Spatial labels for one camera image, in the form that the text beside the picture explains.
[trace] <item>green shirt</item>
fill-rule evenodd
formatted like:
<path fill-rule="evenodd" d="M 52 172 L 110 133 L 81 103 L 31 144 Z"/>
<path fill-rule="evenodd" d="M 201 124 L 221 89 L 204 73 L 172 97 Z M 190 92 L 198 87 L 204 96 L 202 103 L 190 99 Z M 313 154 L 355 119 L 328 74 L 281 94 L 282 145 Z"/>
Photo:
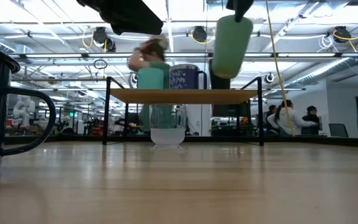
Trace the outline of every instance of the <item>green shirt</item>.
<path fill-rule="evenodd" d="M 164 90 L 169 89 L 169 69 L 171 66 L 165 62 L 150 62 L 150 68 L 159 68 L 163 71 L 164 74 L 164 83 L 163 88 Z M 164 109 L 164 111 L 168 113 L 168 110 L 170 112 L 170 108 Z M 140 112 L 140 122 L 143 124 L 144 128 L 143 131 L 150 131 L 150 105 L 144 104 L 142 112 Z"/>

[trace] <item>ceiling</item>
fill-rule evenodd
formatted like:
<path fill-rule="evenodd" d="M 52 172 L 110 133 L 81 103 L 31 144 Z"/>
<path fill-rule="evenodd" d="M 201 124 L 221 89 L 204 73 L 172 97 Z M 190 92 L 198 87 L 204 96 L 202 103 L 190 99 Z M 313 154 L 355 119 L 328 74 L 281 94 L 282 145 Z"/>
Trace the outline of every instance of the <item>ceiling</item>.
<path fill-rule="evenodd" d="M 82 7 L 76 0 L 23 0 L 19 1 L 22 7 L 14 4 L 18 0 L 0 0 L 0 41 L 9 46 L 24 45 L 37 54 L 85 53 L 103 52 L 102 48 L 93 45 L 90 48 L 85 44 L 91 43 L 92 31 L 95 27 L 107 27 L 107 33 L 117 47 L 117 52 L 132 52 L 142 41 L 147 40 L 144 34 L 124 33 L 116 35 L 109 24 L 101 20 L 99 14 L 88 7 Z M 146 5 L 164 22 L 162 34 L 171 40 L 169 52 L 212 52 L 214 47 L 214 29 L 216 21 L 233 11 L 225 7 L 227 0 L 211 1 L 206 4 L 203 0 L 144 0 Z M 270 17 L 272 20 L 273 35 L 281 37 L 275 39 L 277 52 L 336 52 L 349 51 L 349 43 L 331 43 L 330 38 L 324 38 L 327 32 L 332 33 L 336 26 L 346 26 L 353 37 L 358 37 L 358 6 L 347 5 L 347 1 L 327 1 L 326 3 L 308 3 L 307 1 L 269 1 Z M 255 1 L 254 5 L 245 14 L 254 23 L 252 38 L 247 52 L 271 52 L 269 24 L 264 1 Z M 205 26 L 209 35 L 208 44 L 198 44 L 192 37 L 186 36 L 194 26 Z M 129 88 L 127 79 L 130 70 L 126 66 L 126 58 L 117 58 L 121 64 L 108 66 L 104 70 L 97 70 L 92 66 L 93 61 L 83 59 L 66 59 L 65 62 L 88 63 L 78 66 L 47 66 L 39 67 L 27 65 L 12 79 L 25 78 L 59 79 L 91 78 L 91 82 L 74 81 L 51 84 L 42 81 L 16 82 L 15 85 L 41 89 L 63 89 L 70 86 L 80 88 L 105 88 L 105 82 L 96 81 L 103 76 L 112 76 L 124 87 Z M 173 63 L 193 63 L 205 70 L 204 62 L 189 60 L 173 60 Z M 278 67 L 284 79 L 317 64 L 317 62 L 278 62 Z M 232 80 L 233 87 L 242 87 L 257 76 L 268 72 L 276 74 L 274 62 L 244 62 L 240 74 Z M 45 91 L 49 95 L 68 98 L 68 101 L 81 101 L 76 92 Z M 105 91 L 92 91 L 91 101 L 102 102 Z"/>

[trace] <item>mug handle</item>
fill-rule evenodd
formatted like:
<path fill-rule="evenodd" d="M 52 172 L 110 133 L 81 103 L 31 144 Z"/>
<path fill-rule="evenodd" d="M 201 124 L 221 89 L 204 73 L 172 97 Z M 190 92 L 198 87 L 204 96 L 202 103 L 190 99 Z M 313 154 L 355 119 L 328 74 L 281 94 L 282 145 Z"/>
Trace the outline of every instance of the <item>mug handle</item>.
<path fill-rule="evenodd" d="M 203 82 L 204 82 L 204 90 L 207 90 L 207 82 L 206 82 L 206 79 L 207 79 L 207 75 L 204 71 L 197 71 L 197 75 L 199 74 L 204 74 L 204 78 L 203 78 Z"/>
<path fill-rule="evenodd" d="M 53 126 L 55 125 L 55 120 L 56 120 L 55 105 L 54 105 L 53 101 L 49 98 L 49 96 L 46 95 L 45 93 L 42 93 L 37 90 L 27 90 L 27 89 L 14 88 L 14 87 L 5 87 L 1 92 L 1 96 L 7 95 L 9 93 L 18 94 L 18 95 L 36 96 L 36 97 L 43 99 L 47 103 L 48 108 L 49 108 L 49 121 L 48 121 L 47 128 L 45 129 L 43 135 L 40 138 L 38 138 L 37 140 L 33 141 L 32 143 L 30 143 L 26 146 L 21 146 L 21 147 L 17 147 L 17 148 L 13 148 L 13 149 L 6 149 L 6 150 L 0 149 L 0 156 L 10 156 L 10 155 L 14 155 L 14 154 L 27 152 L 27 151 L 39 146 L 48 138 L 50 132 L 52 131 Z"/>

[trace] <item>hanging green object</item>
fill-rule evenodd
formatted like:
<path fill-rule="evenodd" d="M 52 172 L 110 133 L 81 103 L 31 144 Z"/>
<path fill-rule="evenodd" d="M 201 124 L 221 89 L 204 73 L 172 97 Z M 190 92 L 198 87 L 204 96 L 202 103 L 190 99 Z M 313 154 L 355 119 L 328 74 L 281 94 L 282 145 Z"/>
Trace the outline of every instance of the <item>hanging green object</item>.
<path fill-rule="evenodd" d="M 212 62 L 212 69 L 216 76 L 220 78 L 237 76 L 253 29 L 254 25 L 245 17 L 239 22 L 235 21 L 235 15 L 218 20 Z"/>

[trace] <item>white robot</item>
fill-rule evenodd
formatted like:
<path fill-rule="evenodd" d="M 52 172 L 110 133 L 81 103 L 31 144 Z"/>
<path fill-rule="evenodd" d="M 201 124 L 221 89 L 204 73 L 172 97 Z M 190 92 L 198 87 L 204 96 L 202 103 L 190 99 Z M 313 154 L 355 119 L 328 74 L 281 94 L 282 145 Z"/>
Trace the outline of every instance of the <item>white robot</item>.
<path fill-rule="evenodd" d="M 13 108 L 13 117 L 22 118 L 21 126 L 28 126 L 30 124 L 30 113 L 34 113 L 35 103 L 30 96 L 18 95 L 17 103 Z"/>

